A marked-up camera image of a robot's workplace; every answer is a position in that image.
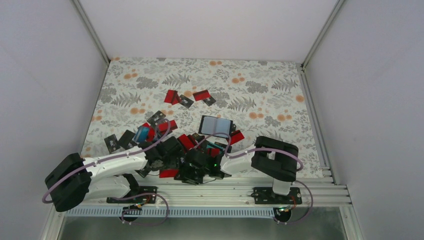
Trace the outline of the black card holder wallet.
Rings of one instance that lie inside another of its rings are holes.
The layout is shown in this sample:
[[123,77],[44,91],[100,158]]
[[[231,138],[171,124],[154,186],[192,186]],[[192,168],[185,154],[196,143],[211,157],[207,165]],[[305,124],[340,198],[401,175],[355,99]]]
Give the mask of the black card holder wallet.
[[232,120],[209,115],[202,115],[198,129],[199,134],[211,135],[217,133],[215,137],[227,138],[227,135],[236,130],[236,125]]

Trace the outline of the red striped card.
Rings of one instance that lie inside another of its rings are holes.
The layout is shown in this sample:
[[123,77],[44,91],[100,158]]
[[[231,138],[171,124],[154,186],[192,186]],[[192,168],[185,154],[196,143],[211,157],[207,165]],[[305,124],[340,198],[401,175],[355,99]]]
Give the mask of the red striped card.
[[236,130],[230,133],[229,136],[230,136],[230,139],[228,139],[228,143],[230,146],[242,141],[245,138],[245,136],[242,134],[240,130]]

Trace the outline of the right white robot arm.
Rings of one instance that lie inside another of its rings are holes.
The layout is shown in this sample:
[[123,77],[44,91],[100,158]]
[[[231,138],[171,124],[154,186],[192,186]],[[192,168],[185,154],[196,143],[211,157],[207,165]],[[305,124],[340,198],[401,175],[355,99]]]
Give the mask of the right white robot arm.
[[222,180],[254,169],[273,179],[271,198],[282,204],[289,199],[291,184],[304,168],[298,154],[297,146],[266,136],[257,137],[253,145],[234,153],[227,148],[212,153],[196,145],[185,154],[178,177],[184,183],[199,185],[205,176]]

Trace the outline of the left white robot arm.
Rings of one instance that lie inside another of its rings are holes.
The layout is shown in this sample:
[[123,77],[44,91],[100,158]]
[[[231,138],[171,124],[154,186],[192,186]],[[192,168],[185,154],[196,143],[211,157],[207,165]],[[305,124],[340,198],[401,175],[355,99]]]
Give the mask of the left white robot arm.
[[122,198],[131,203],[140,190],[129,177],[130,172],[170,168],[183,156],[184,147],[173,136],[100,157],[83,158],[77,152],[71,153],[45,178],[47,193],[42,202],[52,203],[57,212],[66,212],[91,199]]

